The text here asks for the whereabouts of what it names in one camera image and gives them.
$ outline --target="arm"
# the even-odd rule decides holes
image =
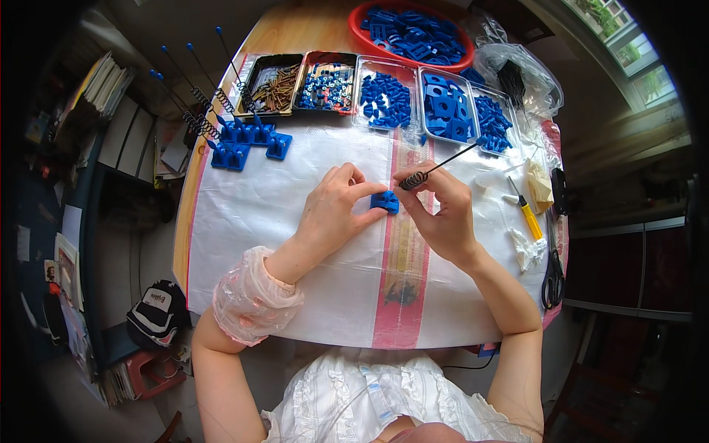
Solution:
[[[393,178],[401,181],[433,166],[433,162],[424,162]],[[422,191],[436,194],[441,204],[436,215],[428,213],[416,196]],[[397,186],[394,193],[431,248],[473,278],[503,333],[488,402],[541,442],[542,321],[527,291],[475,240],[470,188],[439,168],[420,187],[404,191]]]
[[[357,199],[385,190],[383,184],[365,181],[364,175],[351,163],[333,167],[308,195],[296,234],[269,256],[259,255],[255,262],[240,267],[237,278],[233,278],[237,270],[230,272],[215,288],[214,303],[199,319],[192,336],[197,402],[207,442],[261,442],[266,438],[239,352],[285,326],[267,320],[274,320],[285,305],[289,309],[300,306],[301,303],[289,297],[302,297],[296,282],[303,275],[386,215],[381,208],[370,209],[362,215],[352,214]],[[252,255],[245,254],[246,261],[247,256],[253,259]],[[262,269],[258,266],[259,260],[262,260]],[[233,295],[246,297],[249,302],[240,305],[236,297],[227,296],[223,284],[239,290],[239,294]],[[262,296],[257,288],[271,289]],[[251,322],[240,321],[247,316]]]

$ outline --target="black scissors handle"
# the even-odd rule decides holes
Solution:
[[[547,274],[544,276],[544,283],[542,284],[542,302],[545,309],[549,310],[558,306],[564,299],[565,291],[566,279],[564,278],[562,263],[559,260],[559,251],[554,249],[549,255]]]

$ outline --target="red stool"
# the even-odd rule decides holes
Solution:
[[[177,362],[172,359],[170,351],[139,351],[128,357],[124,363],[136,400],[147,400],[187,380],[184,372],[178,373]],[[148,388],[143,375],[157,383],[157,386]]]

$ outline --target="wrist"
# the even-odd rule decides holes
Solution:
[[[271,276],[285,284],[295,284],[322,261],[305,246],[297,233],[286,240],[281,247],[264,260],[264,266]]]
[[[464,248],[463,254],[454,264],[466,274],[470,274],[479,268],[481,257],[485,252],[483,245],[473,240],[468,247]]]

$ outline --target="wooden table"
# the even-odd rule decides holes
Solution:
[[[275,6],[259,19],[234,56],[234,65],[241,66],[246,54],[283,54],[306,52],[311,50],[361,52],[356,46],[354,36],[347,27],[347,17],[352,9],[363,1],[318,2],[295,1]],[[426,6],[434,6],[438,11],[454,21],[466,18],[468,12],[446,1],[416,1]],[[231,84],[234,70],[227,68],[222,84]],[[221,111],[221,105],[213,100],[215,111]],[[213,113],[208,115],[212,124],[216,124]],[[199,138],[197,145],[203,145]],[[192,220],[194,218],[194,197],[199,182],[199,164],[202,155],[199,149],[192,154],[189,168],[182,188],[182,198],[177,213],[177,226],[172,255],[172,272],[183,291],[187,291],[187,264],[189,261],[189,242]]]

